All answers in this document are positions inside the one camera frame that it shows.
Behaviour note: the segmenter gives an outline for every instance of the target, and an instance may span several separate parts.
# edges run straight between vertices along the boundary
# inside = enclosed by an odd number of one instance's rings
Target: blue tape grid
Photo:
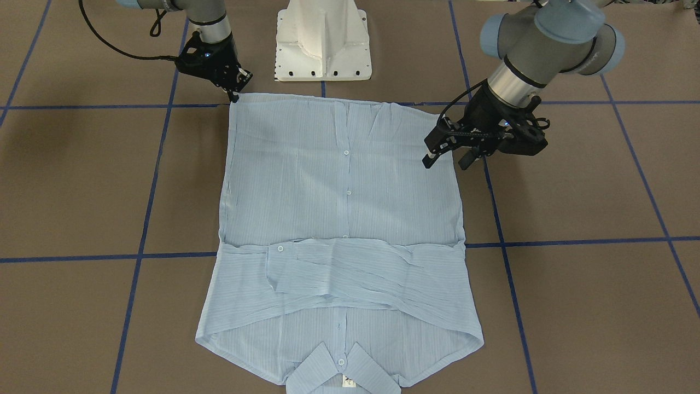
[[[145,248],[145,244],[146,244],[146,236],[148,234],[148,224],[149,224],[149,221],[151,218],[151,212],[153,209],[153,201],[154,201],[154,197],[155,197],[156,184],[158,182],[158,170],[160,167],[160,158],[162,156],[165,138],[167,136],[167,129],[168,129],[170,114],[172,112],[172,109],[173,108],[211,108],[211,107],[216,107],[218,105],[222,105],[223,103],[221,103],[221,104],[174,104],[173,101],[174,101],[174,95],[175,95],[177,79],[178,79],[178,72],[175,71],[174,75],[173,75],[170,96],[169,96],[169,100],[168,100],[167,104],[13,106],[12,101],[15,97],[18,86],[22,80],[22,76],[24,75],[25,69],[27,68],[27,64],[29,63],[29,59],[32,56],[32,53],[34,52],[36,42],[39,39],[39,35],[41,33],[41,30],[43,29],[43,26],[44,26],[44,23],[46,21],[51,3],[52,3],[52,0],[47,0],[45,8],[44,8],[42,15],[41,15],[41,20],[40,20],[39,25],[36,29],[36,33],[34,34],[34,37],[31,41],[30,46],[29,46],[29,50],[27,51],[27,55],[24,57],[24,61],[22,62],[22,66],[21,66],[19,72],[17,73],[17,78],[15,79],[15,83],[13,84],[12,91],[10,92],[10,95],[7,99],[6,104],[4,106],[0,107],[0,111],[1,111],[0,126],[2,126],[3,122],[5,121],[5,118],[7,117],[7,113],[10,110],[136,109],[136,108],[164,108],[164,109],[167,109],[164,124],[163,124],[163,129],[162,129],[162,133],[161,133],[160,145],[158,147],[155,169],[153,172],[153,181],[151,182],[150,194],[148,197],[148,205],[146,208],[146,214],[145,214],[145,218],[143,221],[143,232],[141,234],[141,242],[139,243],[139,252],[138,253],[136,253],[136,254],[83,255],[83,256],[0,258],[0,264],[43,262],[43,261],[86,261],[86,260],[115,260],[115,259],[135,259],[136,260],[136,265],[134,267],[134,275],[132,278],[132,286],[131,286],[131,290],[129,292],[129,301],[127,304],[127,312],[125,315],[124,327],[122,329],[122,337],[120,340],[120,347],[119,347],[118,356],[117,356],[117,360],[116,360],[116,364],[115,364],[115,371],[114,371],[112,387],[111,387],[111,393],[115,394],[117,391],[117,385],[118,385],[118,381],[119,381],[121,364],[123,361],[124,350],[125,350],[125,345],[126,345],[126,340],[127,340],[127,335],[128,335],[129,325],[130,325],[130,318],[131,318],[131,313],[132,313],[132,309],[133,309],[133,305],[134,305],[134,297],[136,294],[136,288],[137,288],[137,284],[138,284],[139,272],[140,272],[142,261],[144,259],[168,259],[168,258],[182,258],[182,257],[214,257],[214,256],[216,256],[215,251],[213,251],[213,252],[145,253],[144,248]],[[452,27],[454,29],[456,46],[458,49],[461,67],[462,67],[462,72],[463,72],[463,76],[464,76],[464,81],[465,81],[465,85],[468,87],[470,85],[470,83],[469,83],[468,73],[467,73],[467,69],[466,69],[466,62],[464,60],[464,56],[462,53],[461,41],[459,38],[459,31],[458,31],[457,24],[456,24],[456,18],[455,18],[455,14],[454,14],[454,7],[453,7],[452,0],[448,1],[448,5],[449,5],[449,12],[450,12],[450,17],[451,17]],[[183,28],[183,34],[182,34],[182,39],[181,39],[181,48],[185,44],[186,37],[187,37],[187,31],[188,31],[188,24],[185,22],[185,27]],[[661,212],[658,208],[658,205],[656,204],[656,200],[655,200],[654,195],[652,193],[651,187],[648,184],[648,181],[647,181],[647,178],[644,174],[642,166],[639,163],[639,160],[638,160],[636,152],[634,150],[634,146],[632,144],[632,141],[629,137],[627,129],[625,128],[624,122],[623,122],[622,117],[620,116],[620,113],[619,113],[618,108],[617,108],[617,105],[624,105],[624,104],[700,104],[700,100],[647,100],[647,101],[627,100],[627,101],[615,101],[612,93],[610,92],[610,88],[608,87],[608,84],[607,84],[607,81],[605,80],[605,77],[602,76],[601,80],[603,82],[603,86],[605,88],[605,91],[608,94],[609,100],[545,101],[543,103],[544,104],[562,104],[562,105],[566,105],[566,104],[609,104],[609,105],[612,105],[613,110],[615,111],[615,115],[617,117],[617,121],[619,123],[620,129],[622,130],[625,141],[626,141],[627,146],[629,148],[630,154],[633,157],[633,160],[634,160],[634,163],[635,163],[637,170],[639,172],[640,178],[642,179],[642,182],[643,182],[645,189],[647,191],[647,195],[648,195],[648,197],[652,203],[652,206],[654,208],[654,212],[656,213],[657,219],[659,220],[659,225],[661,226],[662,231],[664,233],[663,237],[505,242],[505,239],[503,236],[503,230],[501,227],[501,220],[500,220],[500,217],[498,215],[498,206],[496,204],[496,196],[495,196],[494,190],[493,190],[493,182],[492,182],[490,174],[489,174],[489,166],[488,166],[487,161],[484,160],[484,177],[486,180],[486,184],[489,188],[489,193],[491,195],[491,203],[493,205],[493,217],[494,217],[494,220],[496,222],[496,229],[498,232],[499,242],[497,242],[497,243],[467,243],[466,247],[468,249],[486,248],[486,247],[498,247],[501,249],[501,252],[503,255],[503,262],[504,262],[505,270],[506,270],[506,274],[507,274],[508,284],[510,286],[513,308],[514,308],[514,312],[515,312],[516,319],[517,319],[518,330],[519,330],[520,337],[521,337],[521,344],[522,344],[523,352],[525,355],[525,360],[526,360],[527,369],[528,369],[528,375],[530,378],[531,389],[533,391],[533,394],[537,393],[537,385],[536,385],[536,380],[535,380],[535,374],[534,374],[533,367],[532,367],[532,362],[531,362],[530,355],[529,355],[529,350],[528,350],[528,345],[527,345],[527,340],[526,340],[526,335],[525,335],[525,330],[524,330],[524,324],[522,322],[522,317],[521,317],[521,313],[519,310],[519,304],[518,304],[517,293],[516,293],[516,289],[515,289],[515,283],[513,281],[512,272],[510,270],[510,262],[508,259],[508,248],[509,247],[526,247],[526,246],[546,247],[546,246],[556,246],[556,245],[600,245],[600,244],[613,244],[613,243],[667,243],[669,246],[669,249],[671,251],[671,254],[673,255],[676,266],[678,267],[678,271],[681,275],[681,278],[682,278],[682,280],[687,288],[689,297],[690,297],[690,299],[695,307],[695,310],[696,310],[698,316],[700,317],[700,306],[698,304],[697,297],[696,297],[696,295],[695,295],[695,293],[690,285],[690,282],[689,282],[687,275],[685,273],[685,270],[683,268],[683,264],[681,263],[681,261],[678,257],[678,253],[676,252],[676,248],[674,245],[674,242],[678,242],[678,241],[698,241],[698,240],[700,240],[700,236],[682,236],[682,237],[670,236],[669,231],[666,228],[666,224],[664,222],[664,219],[663,219]],[[325,82],[321,82],[321,97],[326,97],[326,83]],[[448,104],[448,102],[399,102],[398,104],[411,105],[411,106],[431,106],[431,105],[445,106]],[[466,102],[459,102],[457,104],[465,105]]]

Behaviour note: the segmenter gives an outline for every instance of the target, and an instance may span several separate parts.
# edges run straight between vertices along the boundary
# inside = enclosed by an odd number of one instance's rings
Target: floor tile
[[[244,92],[321,95],[319,82],[274,80],[277,13],[288,0],[240,0],[227,2],[234,41],[241,66],[253,73]],[[208,81],[191,76],[178,80],[175,103],[228,103],[228,97]]]
[[[356,3],[359,9],[367,12],[372,78],[328,82],[328,97],[443,102],[464,91],[464,77],[446,1],[365,0]]]
[[[218,249],[228,106],[175,108],[160,159],[146,252]]]
[[[108,393],[134,261],[0,264],[0,391]]]
[[[516,13],[527,6],[523,2],[488,2],[455,1],[454,15],[462,53],[467,66],[470,84],[474,85],[488,78],[502,60],[484,54],[479,44],[479,37],[484,23],[492,15],[499,13]],[[578,74],[561,74],[540,94],[544,101],[571,100],[609,100],[608,94],[599,77]]]
[[[508,250],[540,393],[696,393],[698,316],[666,243]]]
[[[161,37],[152,39],[148,30],[155,11],[124,8],[115,1],[86,1],[85,9],[95,29],[126,52],[154,56],[179,51],[182,13],[167,16]],[[114,52],[92,35],[76,1],[54,1],[13,104],[165,104],[174,72],[171,62],[133,60]]]
[[[663,236],[612,106],[535,114],[552,122],[545,150],[488,160],[506,241]]]
[[[469,249],[467,266],[484,347],[405,394],[531,392],[501,249]]]
[[[214,258],[143,261],[119,394],[285,392],[195,343],[213,268]]]
[[[700,235],[700,104],[617,107],[668,231]]]
[[[5,1],[0,5],[0,25],[12,26],[3,31],[0,58],[0,105],[5,105],[15,85],[17,75],[27,56],[32,39],[39,27],[46,0]],[[22,23],[16,23],[22,15]]]
[[[415,107],[432,114],[439,114],[443,107],[420,106]],[[447,116],[453,120],[459,120],[464,111],[464,106],[453,106]],[[464,155],[465,149],[458,149],[452,152],[454,160],[454,171],[457,176],[459,193],[462,197],[462,208],[464,217],[464,229],[468,243],[498,242],[498,232],[494,219],[494,209],[491,203],[491,194],[484,176],[484,166],[482,162],[476,162],[466,171],[462,171],[457,162]]]
[[[615,100],[700,100],[698,22],[681,3],[605,8],[626,42],[622,61],[605,76]]]
[[[0,257],[136,253],[164,117],[10,111],[0,130]]]

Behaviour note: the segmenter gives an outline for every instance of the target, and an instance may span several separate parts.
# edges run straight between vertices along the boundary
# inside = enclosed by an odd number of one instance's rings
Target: clothing label
[[[343,387],[357,387],[357,384],[355,384],[355,381],[350,379],[349,377],[343,375]]]

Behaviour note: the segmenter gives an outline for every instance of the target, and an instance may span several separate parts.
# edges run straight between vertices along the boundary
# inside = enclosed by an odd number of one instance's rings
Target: striped shirt
[[[241,95],[197,343],[288,394],[399,393],[476,351],[452,161],[421,163],[435,120]]]

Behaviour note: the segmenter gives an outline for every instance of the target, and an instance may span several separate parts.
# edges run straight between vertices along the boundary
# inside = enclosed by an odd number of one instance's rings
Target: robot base
[[[277,15],[278,81],[362,81],[372,76],[367,13],[354,0],[290,0]]]

